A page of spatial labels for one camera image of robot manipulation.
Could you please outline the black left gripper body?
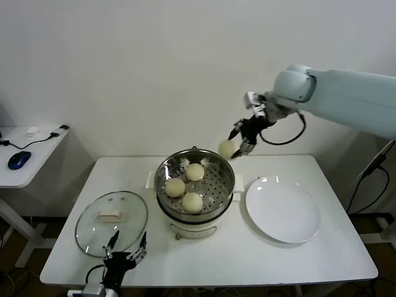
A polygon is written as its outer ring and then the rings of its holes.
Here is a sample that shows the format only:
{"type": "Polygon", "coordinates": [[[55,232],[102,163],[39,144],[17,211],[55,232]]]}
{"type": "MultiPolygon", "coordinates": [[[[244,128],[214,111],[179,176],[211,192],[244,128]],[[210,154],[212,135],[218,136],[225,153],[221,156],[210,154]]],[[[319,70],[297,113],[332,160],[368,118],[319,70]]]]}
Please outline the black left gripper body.
{"type": "Polygon", "coordinates": [[[104,286],[121,286],[126,272],[136,267],[136,261],[128,258],[128,255],[128,252],[114,252],[104,259],[106,267],[103,277],[104,286]]]}

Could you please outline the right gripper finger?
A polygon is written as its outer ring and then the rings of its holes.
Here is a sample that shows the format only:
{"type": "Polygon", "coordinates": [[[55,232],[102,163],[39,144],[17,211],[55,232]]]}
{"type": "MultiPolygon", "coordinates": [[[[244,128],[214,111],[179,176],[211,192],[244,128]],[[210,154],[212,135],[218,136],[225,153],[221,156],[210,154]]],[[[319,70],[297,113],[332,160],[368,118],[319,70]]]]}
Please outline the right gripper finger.
{"type": "Polygon", "coordinates": [[[249,140],[243,140],[239,149],[237,149],[231,156],[232,159],[236,159],[242,157],[243,155],[249,155],[254,147],[256,146],[255,142],[251,142],[249,140]]]}
{"type": "Polygon", "coordinates": [[[234,124],[233,129],[231,130],[228,136],[228,140],[234,139],[240,133],[241,127],[243,126],[244,123],[245,123],[245,119],[240,119],[234,124]]]}

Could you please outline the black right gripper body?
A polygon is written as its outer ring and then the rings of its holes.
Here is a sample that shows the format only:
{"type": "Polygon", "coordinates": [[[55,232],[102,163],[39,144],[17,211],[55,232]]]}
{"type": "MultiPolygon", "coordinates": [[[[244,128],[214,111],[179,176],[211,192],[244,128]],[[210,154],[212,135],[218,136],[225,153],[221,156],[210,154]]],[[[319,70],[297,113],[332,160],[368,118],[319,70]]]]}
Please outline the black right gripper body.
{"type": "Polygon", "coordinates": [[[252,116],[249,119],[242,119],[241,136],[243,142],[247,144],[257,144],[257,136],[261,131],[273,125],[274,123],[268,122],[263,116],[252,116]]]}

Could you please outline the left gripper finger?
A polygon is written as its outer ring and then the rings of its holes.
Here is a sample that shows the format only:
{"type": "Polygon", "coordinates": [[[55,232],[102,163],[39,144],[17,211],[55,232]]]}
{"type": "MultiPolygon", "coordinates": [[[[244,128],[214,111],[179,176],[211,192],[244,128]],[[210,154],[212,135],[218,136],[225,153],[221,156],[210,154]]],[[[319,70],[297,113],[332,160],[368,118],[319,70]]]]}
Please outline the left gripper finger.
{"type": "Polygon", "coordinates": [[[142,260],[147,255],[146,246],[147,246],[147,232],[145,231],[140,240],[139,248],[136,250],[136,252],[132,254],[130,259],[142,260]]]}
{"type": "Polygon", "coordinates": [[[118,240],[118,237],[119,237],[119,230],[115,232],[115,234],[110,238],[108,244],[106,246],[103,246],[105,258],[110,258],[113,248],[118,240]]]}

